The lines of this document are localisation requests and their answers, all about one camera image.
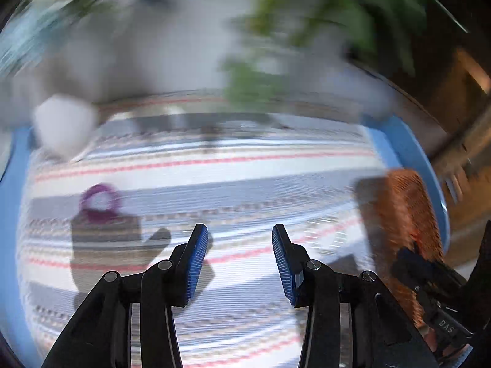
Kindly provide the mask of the brown wicker basket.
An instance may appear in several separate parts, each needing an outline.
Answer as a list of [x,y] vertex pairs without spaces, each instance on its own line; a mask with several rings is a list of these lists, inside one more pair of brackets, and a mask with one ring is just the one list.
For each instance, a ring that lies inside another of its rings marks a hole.
[[443,258],[435,212],[416,171],[389,170],[382,178],[376,211],[386,235],[384,256],[389,266],[402,247],[419,250],[429,260]]

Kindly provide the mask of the striped woven table mat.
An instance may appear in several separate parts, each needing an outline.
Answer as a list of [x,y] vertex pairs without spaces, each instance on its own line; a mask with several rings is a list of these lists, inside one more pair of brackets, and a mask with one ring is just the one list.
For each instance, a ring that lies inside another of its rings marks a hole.
[[359,116],[238,112],[212,96],[109,105],[88,143],[31,154],[19,286],[44,367],[337,367],[375,270]]

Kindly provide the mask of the white ribbed vase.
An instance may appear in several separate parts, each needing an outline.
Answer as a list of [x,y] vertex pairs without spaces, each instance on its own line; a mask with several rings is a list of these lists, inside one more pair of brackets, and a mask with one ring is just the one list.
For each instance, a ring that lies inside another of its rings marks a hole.
[[33,110],[33,129],[44,150],[65,161],[79,160],[93,142],[100,123],[90,102],[54,94]]

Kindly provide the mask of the green leafy plant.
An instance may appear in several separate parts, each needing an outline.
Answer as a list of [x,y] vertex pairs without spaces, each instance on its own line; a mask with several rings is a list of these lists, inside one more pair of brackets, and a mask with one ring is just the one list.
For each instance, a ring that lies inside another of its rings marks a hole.
[[287,64],[323,30],[338,29],[354,56],[376,71],[415,75],[413,40],[426,25],[426,0],[254,0],[235,19],[241,48],[222,64],[224,96],[262,108],[287,93]]

